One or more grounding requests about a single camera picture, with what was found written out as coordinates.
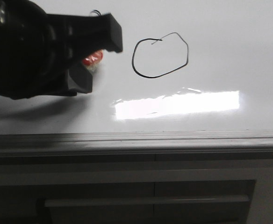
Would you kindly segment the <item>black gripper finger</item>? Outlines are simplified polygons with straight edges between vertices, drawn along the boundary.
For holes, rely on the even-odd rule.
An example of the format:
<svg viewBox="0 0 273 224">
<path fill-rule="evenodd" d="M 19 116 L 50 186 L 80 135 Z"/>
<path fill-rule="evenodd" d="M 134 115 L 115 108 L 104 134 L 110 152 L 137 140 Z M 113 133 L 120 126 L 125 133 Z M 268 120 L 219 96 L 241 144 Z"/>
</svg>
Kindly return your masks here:
<svg viewBox="0 0 273 224">
<path fill-rule="evenodd" d="M 123 51 L 122 27 L 112 14 L 102 16 L 75 16 L 49 14 L 57 42 L 84 50 L 105 49 L 109 52 Z"/>
<path fill-rule="evenodd" d="M 93 91 L 93 76 L 81 63 L 70 67 L 66 77 L 68 91 L 84 94 Z"/>
</svg>

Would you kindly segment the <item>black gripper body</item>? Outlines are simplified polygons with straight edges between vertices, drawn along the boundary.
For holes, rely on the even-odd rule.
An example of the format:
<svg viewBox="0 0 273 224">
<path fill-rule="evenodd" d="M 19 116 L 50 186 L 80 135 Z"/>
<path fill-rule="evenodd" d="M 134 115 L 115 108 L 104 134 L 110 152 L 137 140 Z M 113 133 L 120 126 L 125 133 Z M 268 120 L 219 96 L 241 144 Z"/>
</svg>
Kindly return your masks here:
<svg viewBox="0 0 273 224">
<path fill-rule="evenodd" d="M 0 96 L 80 92 L 80 17 L 47 14 L 29 0 L 0 0 Z"/>
</svg>

